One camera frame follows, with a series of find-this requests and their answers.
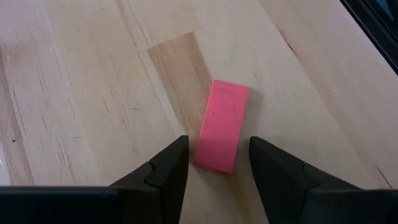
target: black plastic part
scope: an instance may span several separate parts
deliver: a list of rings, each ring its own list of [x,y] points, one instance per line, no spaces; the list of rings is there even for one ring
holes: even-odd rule
[[[361,190],[259,137],[249,157],[270,224],[398,223],[398,190]]]
[[[340,0],[372,43],[398,73],[397,6],[391,7],[395,20],[390,20],[375,0]]]
[[[109,187],[0,187],[0,223],[178,223],[188,136]]]

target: pink rectangular block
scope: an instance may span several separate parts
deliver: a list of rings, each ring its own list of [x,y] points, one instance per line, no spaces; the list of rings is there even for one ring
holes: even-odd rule
[[[193,163],[232,174],[249,88],[214,80]]]

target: pink eraser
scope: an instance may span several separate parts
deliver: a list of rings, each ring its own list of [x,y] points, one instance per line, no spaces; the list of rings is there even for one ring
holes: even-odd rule
[[[214,80],[193,163],[233,173],[249,88]]]

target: light wood surface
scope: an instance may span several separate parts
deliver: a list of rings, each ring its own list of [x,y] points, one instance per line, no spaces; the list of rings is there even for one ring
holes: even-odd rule
[[[398,187],[398,77],[337,0],[0,1],[0,183],[109,185],[250,87],[235,174],[190,167],[181,223],[264,223],[250,136]]]

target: wooden floor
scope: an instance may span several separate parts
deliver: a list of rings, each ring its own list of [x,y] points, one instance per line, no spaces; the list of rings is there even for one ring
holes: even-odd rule
[[[235,174],[190,167],[181,223],[264,223],[249,136],[398,187],[398,77],[338,0],[0,1],[0,183],[109,185],[249,86]]]

